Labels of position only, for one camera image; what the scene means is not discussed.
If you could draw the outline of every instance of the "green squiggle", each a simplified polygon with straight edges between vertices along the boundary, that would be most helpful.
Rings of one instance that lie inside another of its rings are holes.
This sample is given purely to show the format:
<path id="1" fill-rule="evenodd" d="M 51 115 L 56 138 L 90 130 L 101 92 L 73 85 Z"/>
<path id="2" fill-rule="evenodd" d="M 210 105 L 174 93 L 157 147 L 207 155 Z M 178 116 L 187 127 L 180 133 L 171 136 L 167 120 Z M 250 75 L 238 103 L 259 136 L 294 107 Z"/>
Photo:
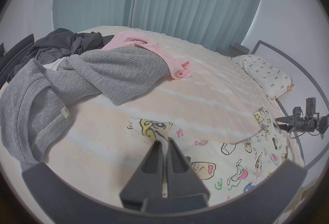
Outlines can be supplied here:
<path id="1" fill-rule="evenodd" d="M 220 179 L 220 182 L 217 182 L 217 185 L 218 185 L 219 187 L 217 188 L 217 187 L 216 187 L 216 184 L 215 184 L 215 189 L 217 189 L 217 190 L 222 190 L 223 180 Z"/>
<path id="2" fill-rule="evenodd" d="M 239 183 L 238 183 L 237 185 L 231 185 L 231 189 L 227 189 L 227 190 L 228 190 L 228 191 L 231 191 L 232 188 L 237 187 L 237 186 L 240 184 L 241 181 L 242 181 L 242 179 L 239 181 Z"/>

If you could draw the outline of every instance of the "pink shirt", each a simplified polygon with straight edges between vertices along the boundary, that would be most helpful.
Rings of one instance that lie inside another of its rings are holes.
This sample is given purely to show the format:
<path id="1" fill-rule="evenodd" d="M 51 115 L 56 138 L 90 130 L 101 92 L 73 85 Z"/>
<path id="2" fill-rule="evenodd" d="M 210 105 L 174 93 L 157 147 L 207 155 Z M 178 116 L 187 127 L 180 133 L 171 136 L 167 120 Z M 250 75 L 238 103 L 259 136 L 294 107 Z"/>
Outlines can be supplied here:
<path id="1" fill-rule="evenodd" d="M 113 39 L 102 48 L 102 50 L 111 50 L 121 46 L 136 46 L 156 53 L 166 62 L 171 76 L 175 79 L 192 76 L 192 72 L 189 70 L 190 63 L 188 61 L 183 62 L 169 56 L 157 42 L 148 38 L 145 33 L 138 33 L 133 30 L 120 32 L 115 35 Z"/>

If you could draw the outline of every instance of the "white headboard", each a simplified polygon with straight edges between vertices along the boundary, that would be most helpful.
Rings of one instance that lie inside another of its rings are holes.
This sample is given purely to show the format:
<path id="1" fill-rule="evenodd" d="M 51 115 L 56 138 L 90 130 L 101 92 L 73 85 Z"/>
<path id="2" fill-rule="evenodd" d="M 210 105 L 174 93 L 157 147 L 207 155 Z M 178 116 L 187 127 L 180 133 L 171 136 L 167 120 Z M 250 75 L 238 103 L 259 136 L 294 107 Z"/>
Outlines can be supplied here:
<path id="1" fill-rule="evenodd" d="M 265 59 L 292 78 L 295 85 L 294 89 L 277 98 L 277 103 L 286 116 L 292 115 L 292 110 L 295 106 L 300 106 L 305 113 L 306 98 L 310 97 L 316 98 L 316 111 L 320 112 L 320 116 L 327 115 L 329 112 L 329 101 L 326 95 L 316 82 L 316 77 L 313 78 L 298 62 L 261 40 L 258 41 L 251 53 Z M 318 136 L 311 136 L 306 133 L 297 138 L 297 141 L 305 167 L 308 170 L 311 168 L 314 170 L 316 167 L 322 171 L 329 157 L 329 130 L 325 135 Z"/>

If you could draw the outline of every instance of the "white clothing tag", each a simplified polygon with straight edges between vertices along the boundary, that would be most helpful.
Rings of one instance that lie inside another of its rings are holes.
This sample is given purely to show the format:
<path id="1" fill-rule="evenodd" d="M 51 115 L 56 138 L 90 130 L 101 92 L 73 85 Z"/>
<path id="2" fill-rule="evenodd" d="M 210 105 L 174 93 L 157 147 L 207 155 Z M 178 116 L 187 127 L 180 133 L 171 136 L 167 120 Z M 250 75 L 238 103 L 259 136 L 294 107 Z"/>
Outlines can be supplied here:
<path id="1" fill-rule="evenodd" d="M 68 111 L 68 107 L 66 107 L 64 105 L 64 107 L 60 110 L 60 112 L 64 115 L 65 119 L 68 118 L 68 116 L 70 115 L 70 112 Z"/>

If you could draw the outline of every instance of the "white wall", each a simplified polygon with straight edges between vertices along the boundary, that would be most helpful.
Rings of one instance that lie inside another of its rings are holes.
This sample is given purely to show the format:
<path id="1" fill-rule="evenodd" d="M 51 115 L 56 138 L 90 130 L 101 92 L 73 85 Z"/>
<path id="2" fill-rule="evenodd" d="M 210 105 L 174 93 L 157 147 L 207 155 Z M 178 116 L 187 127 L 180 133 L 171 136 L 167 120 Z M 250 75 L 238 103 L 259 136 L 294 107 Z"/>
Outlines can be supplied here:
<path id="1" fill-rule="evenodd" d="M 38 40 L 53 31 L 53 0 L 11 0 L 0 21 L 5 52 L 28 35 Z"/>
<path id="2" fill-rule="evenodd" d="M 329 98 L 329 19 L 319 0 L 261 0 L 242 45 L 252 51 L 258 40 L 301 64 Z"/>

